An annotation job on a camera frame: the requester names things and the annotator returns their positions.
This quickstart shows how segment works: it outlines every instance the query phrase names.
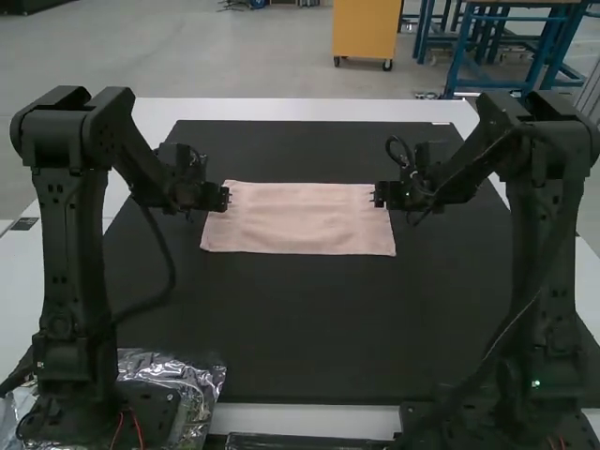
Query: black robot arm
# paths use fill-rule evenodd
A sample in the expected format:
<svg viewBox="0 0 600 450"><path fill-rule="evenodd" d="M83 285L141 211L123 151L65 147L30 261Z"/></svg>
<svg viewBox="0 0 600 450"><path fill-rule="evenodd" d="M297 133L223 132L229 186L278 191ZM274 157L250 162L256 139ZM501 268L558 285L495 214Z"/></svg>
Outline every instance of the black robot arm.
<svg viewBox="0 0 600 450"><path fill-rule="evenodd" d="M406 426L396 448L429 448L415 438L431 433L448 448L537 448L566 414L575 413L585 386L575 311L575 236L584 181L600 154L600 133L551 93L531 93L523 104L508 94L484 94L477 109L480 123L447 161L435 160L432 143L413 151L400 138L390 138L387 151L399 165L400 180L376 185L376 206L421 213L418 223L448 204L467 202L496 172L506 183L513 226L507 317L474 373ZM404 153L394 153L394 142L403 144ZM449 419L457 417L467 397L477 396L486 379L495 379L499 391L491 411L493 432L475 439L473 423ZM448 436L455 436L454 442Z"/></svg>
<svg viewBox="0 0 600 450"><path fill-rule="evenodd" d="M31 168L44 250L45 293L30 363L40 398L20 425L26 439L90 438L113 424L122 404L102 252L108 171L125 178L146 213L227 209L229 190L205 181L206 156L162 144L176 154L176 165L158 160L133 122L134 101L128 88L91 98L82 87L61 86L10 124L13 146Z"/></svg>

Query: black cable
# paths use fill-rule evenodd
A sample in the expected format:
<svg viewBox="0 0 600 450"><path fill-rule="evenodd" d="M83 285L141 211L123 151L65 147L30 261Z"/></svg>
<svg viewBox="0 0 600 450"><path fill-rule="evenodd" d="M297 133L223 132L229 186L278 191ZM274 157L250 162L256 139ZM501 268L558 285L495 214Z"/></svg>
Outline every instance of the black cable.
<svg viewBox="0 0 600 450"><path fill-rule="evenodd" d="M192 155L195 157L195 161L200 161L202 159L200 153L194 147L189 147L189 150L191 150Z"/></svg>
<svg viewBox="0 0 600 450"><path fill-rule="evenodd" d="M153 295L150 298L142 300L141 302L136 303L135 305L126 307L124 310L115 313L112 316L112 323L114 325L118 325L119 323L127 321L127 320L131 319L133 316L137 316L138 314L147 312L150 309L154 309L154 308L164 305L168 301L170 293L175 288L175 283L176 283L175 261L173 260L173 256L172 256L171 252L169 251L169 247L167 246L167 241L165 240L165 237L162 234L162 231L160 230L160 228L157 224L157 220L154 218L154 216L152 215L150 210L148 210L147 207L142 206L140 204L138 206L140 206L140 210L142 211L144 218L148 222L148 225L150 226L150 229L152 230L152 234L157 239L157 243L160 248L160 253L162 254L162 256L165 260L165 263L167 264L167 270L168 270L167 284L157 295Z"/></svg>
<svg viewBox="0 0 600 450"><path fill-rule="evenodd" d="M416 191L419 192L421 195L423 195L425 197L431 197L431 198L436 196L435 192L433 192L425 187L423 178L421 177L421 175L419 174L419 172L417 170L414 170L414 172L411 173L411 179L412 179L411 186L413 188L415 188Z"/></svg>
<svg viewBox="0 0 600 450"><path fill-rule="evenodd" d="M408 223L409 225L411 225L412 227L416 227L419 223L421 223L423 220L425 220L425 218L431 214L432 208L428 208L426 209L423 213L421 213L421 216L417 217L415 220L412 220L411 217L411 213L408 212L406 213L406 223Z"/></svg>
<svg viewBox="0 0 600 450"><path fill-rule="evenodd" d="M175 287L176 283L176 271L175 271L175 261L173 260L173 256L169 251L169 247L167 246L167 241L165 240L162 231L160 230L157 220L154 218L152 213L148 210L147 207L140 206L140 210L150 229L152 230L152 234L157 239L158 247L160 248L160 253L165 259L165 263L167 264L168 270L168 279L165 287L157 294L153 295L150 298L142 300L139 303L136 303L130 307L126 307L120 312L117 312L112 315L112 324L118 325L119 323L123 323L125 321L130 320L134 316L142 314L144 312L149 311L150 309L154 309L164 305L171 294L172 290ZM13 391L17 387L21 386L27 381L27 378L34 371L34 363L33 363L33 352L32 347L29 347L27 353L19 362L19 365L13 372L8 375L8 377L0 383L0 398L4 398L9 392Z"/></svg>
<svg viewBox="0 0 600 450"><path fill-rule="evenodd" d="M437 427L444 419L454 413L461 405L464 399L477 389L492 369L503 350L504 344L513 336L515 325L525 315L529 308L538 299L540 290L544 283L548 270L554 263L555 258L561 251L565 238L569 238L568 232L572 226L573 219L577 217L579 207L578 199L583 195L583 183L566 183L562 211L558 215L556 223L544 244L542 251L537 259L536 265L531 271L525 286L521 290L521 295L517 300L518 305L524 307L516 311L515 314L502 321L502 331L489 346L484 357L479 362L475 372L468 376L459 386L450 392L450 396L440 405L437 405L426 416L421 417L416 424L411 427L408 433L400 435L390 448L400 450L406 448L413 439L419 437L428 429Z"/></svg>
<svg viewBox="0 0 600 450"><path fill-rule="evenodd" d="M398 156L392 151L392 143L399 143L400 145L402 145L406 161L402 160L402 156ZM387 138L387 141L385 141L385 153L387 153L387 156L389 156L394 162L396 162L398 166L402 168L407 166L414 167L415 165L414 151L411 149L411 147L409 147L406 141L404 141L396 135L390 136L389 138Z"/></svg>

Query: towel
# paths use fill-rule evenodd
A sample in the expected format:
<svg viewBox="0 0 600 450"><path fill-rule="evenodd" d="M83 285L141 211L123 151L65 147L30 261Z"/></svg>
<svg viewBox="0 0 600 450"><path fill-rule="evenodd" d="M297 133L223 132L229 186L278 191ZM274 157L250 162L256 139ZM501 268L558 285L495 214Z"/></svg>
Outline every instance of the towel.
<svg viewBox="0 0 600 450"><path fill-rule="evenodd" d="M207 251L396 256L386 210L373 185L244 183L227 180L232 202L209 213L200 247Z"/></svg>

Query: crumpled foil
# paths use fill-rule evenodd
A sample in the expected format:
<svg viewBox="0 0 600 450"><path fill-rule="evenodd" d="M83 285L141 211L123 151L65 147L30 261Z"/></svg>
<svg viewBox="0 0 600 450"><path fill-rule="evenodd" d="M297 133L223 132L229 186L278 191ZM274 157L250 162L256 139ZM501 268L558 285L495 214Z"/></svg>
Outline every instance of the crumpled foil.
<svg viewBox="0 0 600 450"><path fill-rule="evenodd" d="M207 361L204 367L192 366L170 355L141 349L119 350L118 356L117 381L160 384L176 389L181 396L171 437L162 448L202 448L225 382L225 366L215 361ZM36 384L30 382L15 389L4 400L0 399L0 450L81 450L82 447L57 446L51 442L25 444L17 439L17 425L37 398Z"/></svg>

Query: table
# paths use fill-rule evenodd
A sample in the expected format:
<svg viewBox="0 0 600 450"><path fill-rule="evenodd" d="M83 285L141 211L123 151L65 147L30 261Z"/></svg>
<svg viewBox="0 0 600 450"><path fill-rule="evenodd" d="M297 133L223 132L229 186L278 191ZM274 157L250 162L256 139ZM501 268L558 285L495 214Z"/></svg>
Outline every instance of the table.
<svg viewBox="0 0 600 450"><path fill-rule="evenodd" d="M477 124L475 111L464 101L419 100L310 100L310 99L165 99L139 98L134 119L153 147L165 138L178 119L291 120L361 122L452 123L463 138ZM490 181L506 203L503 184ZM111 173L103 224L111 225L128 197L124 181ZM34 202L23 213L35 217ZM0 281L4 287L0 327L0 377L16 365L37 329L43 294L41 228L9 231L0 238ZM600 337L600 311L595 300L600 260L581 238L577 240L577 312ZM586 411L600 432L600 412ZM219 404L212 432L276 432L281 434L389 439L400 430L395 406L310 406Z"/></svg>

